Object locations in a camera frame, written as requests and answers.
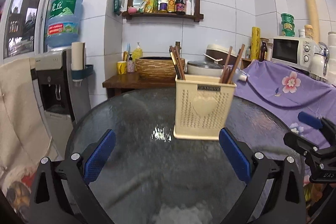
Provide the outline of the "brown wooden chopstick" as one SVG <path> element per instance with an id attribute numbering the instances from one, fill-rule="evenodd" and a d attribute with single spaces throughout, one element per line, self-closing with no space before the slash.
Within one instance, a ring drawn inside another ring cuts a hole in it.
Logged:
<path id="1" fill-rule="evenodd" d="M 231 58 L 231 52 L 232 52 L 232 46 L 229 47 L 227 58 L 226 58 L 226 61 L 225 61 L 224 67 L 223 67 L 223 72 L 222 72 L 222 75 L 220 77 L 221 84 L 224 83 L 224 79 L 226 77 L 226 71 L 227 71 L 227 68 L 228 68 L 228 63 L 229 63 L 230 58 Z"/>
<path id="2" fill-rule="evenodd" d="M 176 57 L 176 54 L 175 54 L 175 48 L 173 46 L 170 46 L 169 47 L 169 52 L 170 52 L 170 56 L 171 56 L 171 59 L 173 61 L 174 67 L 175 67 L 177 78 L 179 80 L 181 80 L 182 79 L 182 74 L 181 74 L 181 71 L 179 69 L 179 64 L 178 64 L 177 57 Z"/>
<path id="3" fill-rule="evenodd" d="M 185 80 L 186 78 L 185 78 L 185 73 L 184 73 L 184 68 L 183 68 L 183 65 L 182 65 L 182 61 L 181 61 L 180 55 L 179 55 L 179 53 L 176 49 L 175 49 L 175 54 L 176 54 L 177 61 L 178 61 L 178 64 L 179 64 L 179 69 L 180 69 L 181 74 L 182 74 L 182 80 Z"/>
<path id="4" fill-rule="evenodd" d="M 244 48 L 245 48 L 245 45 L 242 44 L 242 45 L 241 45 L 241 48 L 240 48 L 240 54 L 239 54 L 238 60 L 237 60 L 237 62 L 233 65 L 232 70 L 231 70 L 231 73 L 230 73 L 230 75 L 229 75 L 229 77 L 228 77 L 228 80 L 227 80 L 227 83 L 228 83 L 228 84 L 232 84 L 232 79 L 233 79 L 233 76 L 234 76 L 234 74 L 235 74 L 236 68 L 237 68 L 237 66 L 239 65 L 239 62 L 240 62 L 240 60 L 241 60 L 241 58 L 242 58 L 242 54 L 243 54 L 243 52 L 244 52 Z"/>

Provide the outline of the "black gold-tipped chopstick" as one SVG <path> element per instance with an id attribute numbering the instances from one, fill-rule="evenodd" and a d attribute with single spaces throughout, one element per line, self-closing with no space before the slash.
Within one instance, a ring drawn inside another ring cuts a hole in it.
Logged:
<path id="1" fill-rule="evenodd" d="M 177 64 L 177 61 L 175 59 L 175 54 L 173 53 L 172 50 L 169 50 L 170 52 L 170 56 L 171 56 L 171 59 L 172 59 L 172 62 L 173 62 L 173 65 L 174 65 L 174 69 L 175 69 L 175 73 L 176 73 L 176 76 L 177 76 L 177 79 L 181 79 L 181 74 L 180 74 L 180 71 L 179 71 L 179 67 L 178 67 L 178 64 Z"/>

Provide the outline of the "purple floral cloth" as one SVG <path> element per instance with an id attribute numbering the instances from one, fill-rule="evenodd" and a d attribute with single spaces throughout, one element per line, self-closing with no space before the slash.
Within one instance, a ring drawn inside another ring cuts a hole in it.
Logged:
<path id="1" fill-rule="evenodd" d="M 236 83 L 235 95 L 273 113 L 292 132 L 316 144 L 329 147 L 315 128 L 298 120 L 305 112 L 335 123 L 335 87 L 311 79 L 293 68 L 270 61 L 253 61 L 244 72 L 247 80 Z"/>

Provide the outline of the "round glass table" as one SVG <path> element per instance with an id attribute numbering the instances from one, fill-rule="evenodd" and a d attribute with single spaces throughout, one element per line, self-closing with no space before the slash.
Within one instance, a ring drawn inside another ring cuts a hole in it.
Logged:
<path id="1" fill-rule="evenodd" d="M 74 127 L 66 154 L 82 153 L 107 130 L 116 146 L 89 187 L 114 223 L 222 223 L 246 184 L 239 180 L 217 140 L 174 136 L 175 89 L 144 89 L 113 97 L 89 111 Z M 284 144 L 289 131 L 280 118 L 235 97 L 225 122 L 252 152 L 287 165 L 284 188 L 265 183 L 247 223 L 305 223 L 301 192 L 303 159 Z"/>

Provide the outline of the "cream plastic utensil holder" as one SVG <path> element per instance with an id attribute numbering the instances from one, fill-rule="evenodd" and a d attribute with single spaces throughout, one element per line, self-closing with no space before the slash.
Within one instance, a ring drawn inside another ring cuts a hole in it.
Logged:
<path id="1" fill-rule="evenodd" d="M 218 77 L 198 75 L 175 80 L 175 138 L 219 140 L 236 89 L 236 84 L 219 81 Z"/>

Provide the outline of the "white microwave oven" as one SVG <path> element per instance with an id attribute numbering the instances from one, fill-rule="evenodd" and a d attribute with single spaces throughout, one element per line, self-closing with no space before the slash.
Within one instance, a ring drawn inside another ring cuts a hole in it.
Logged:
<path id="1" fill-rule="evenodd" d="M 273 38 L 271 61 L 302 71 L 309 71 L 318 45 L 309 38 L 278 36 Z"/>

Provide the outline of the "beige cloth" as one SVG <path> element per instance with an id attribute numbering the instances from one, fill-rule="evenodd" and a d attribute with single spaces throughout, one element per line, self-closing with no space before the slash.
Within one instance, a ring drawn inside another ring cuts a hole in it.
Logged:
<path id="1" fill-rule="evenodd" d="M 29 58 L 1 65 L 1 184 L 16 167 L 56 159 L 34 93 Z"/>

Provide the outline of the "water dispenser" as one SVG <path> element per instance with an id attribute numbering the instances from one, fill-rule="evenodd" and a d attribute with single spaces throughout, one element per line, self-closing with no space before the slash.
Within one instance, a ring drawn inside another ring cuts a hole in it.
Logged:
<path id="1" fill-rule="evenodd" d="M 36 56 L 35 70 L 47 128 L 64 157 L 72 130 L 91 109 L 88 80 L 72 79 L 70 47 Z"/>

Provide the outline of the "dark glass bottle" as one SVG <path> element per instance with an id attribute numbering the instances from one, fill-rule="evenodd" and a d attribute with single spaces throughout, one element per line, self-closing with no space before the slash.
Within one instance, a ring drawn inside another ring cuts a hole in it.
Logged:
<path id="1" fill-rule="evenodd" d="M 265 41 L 261 42 L 261 49 L 260 49 L 260 59 L 259 61 L 262 62 L 264 60 L 266 60 L 266 55 L 267 55 L 267 45 Z"/>

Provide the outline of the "green stacked bowls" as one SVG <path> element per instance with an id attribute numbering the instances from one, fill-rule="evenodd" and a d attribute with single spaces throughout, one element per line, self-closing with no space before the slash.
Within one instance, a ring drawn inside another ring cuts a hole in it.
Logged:
<path id="1" fill-rule="evenodd" d="M 294 32 L 294 17 L 291 14 L 287 13 L 282 13 L 281 14 L 281 35 L 282 36 L 290 36 L 290 37 L 295 37 L 295 32 Z"/>

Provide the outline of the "yellow mug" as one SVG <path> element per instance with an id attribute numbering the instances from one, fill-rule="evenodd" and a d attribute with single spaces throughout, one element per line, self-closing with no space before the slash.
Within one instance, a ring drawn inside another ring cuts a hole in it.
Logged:
<path id="1" fill-rule="evenodd" d="M 118 75 L 127 74 L 127 61 L 117 62 L 117 74 Z"/>

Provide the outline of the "yellow roll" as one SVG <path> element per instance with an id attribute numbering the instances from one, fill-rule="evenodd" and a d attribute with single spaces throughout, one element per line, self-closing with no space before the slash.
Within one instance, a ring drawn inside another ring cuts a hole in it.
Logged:
<path id="1" fill-rule="evenodd" d="M 258 60 L 260 58 L 260 28 L 252 27 L 251 35 L 251 60 Z"/>

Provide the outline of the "rice cooker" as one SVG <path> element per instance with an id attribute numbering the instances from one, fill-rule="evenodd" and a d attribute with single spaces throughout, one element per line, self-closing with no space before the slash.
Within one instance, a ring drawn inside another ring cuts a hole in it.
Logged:
<path id="1" fill-rule="evenodd" d="M 224 66 L 228 57 L 228 51 L 229 48 L 217 44 L 209 44 L 206 53 L 203 55 L 205 56 L 206 61 Z"/>

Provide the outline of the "woven basket sink bowl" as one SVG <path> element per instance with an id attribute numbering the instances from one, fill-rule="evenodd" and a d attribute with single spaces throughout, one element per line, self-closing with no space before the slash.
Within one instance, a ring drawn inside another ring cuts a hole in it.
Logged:
<path id="1" fill-rule="evenodd" d="M 146 80 L 173 81 L 176 78 L 171 57 L 142 57 L 135 61 L 135 69 Z"/>

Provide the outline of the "yellow soap bottle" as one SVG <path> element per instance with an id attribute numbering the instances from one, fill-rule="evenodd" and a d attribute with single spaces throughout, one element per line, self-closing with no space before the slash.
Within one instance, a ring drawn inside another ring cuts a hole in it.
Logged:
<path id="1" fill-rule="evenodd" d="M 142 50 L 142 48 L 140 47 L 139 42 L 137 43 L 137 46 L 136 46 L 135 50 L 132 52 L 131 56 L 132 56 L 132 59 L 133 59 L 134 62 L 135 62 L 137 59 L 143 57 L 143 50 Z"/>

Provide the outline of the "blue water bottle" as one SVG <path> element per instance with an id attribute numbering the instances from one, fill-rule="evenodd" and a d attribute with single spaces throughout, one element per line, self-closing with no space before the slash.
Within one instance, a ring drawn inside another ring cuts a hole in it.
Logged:
<path id="1" fill-rule="evenodd" d="M 45 28 L 47 48 L 69 47 L 79 40 L 83 0 L 52 0 Z"/>

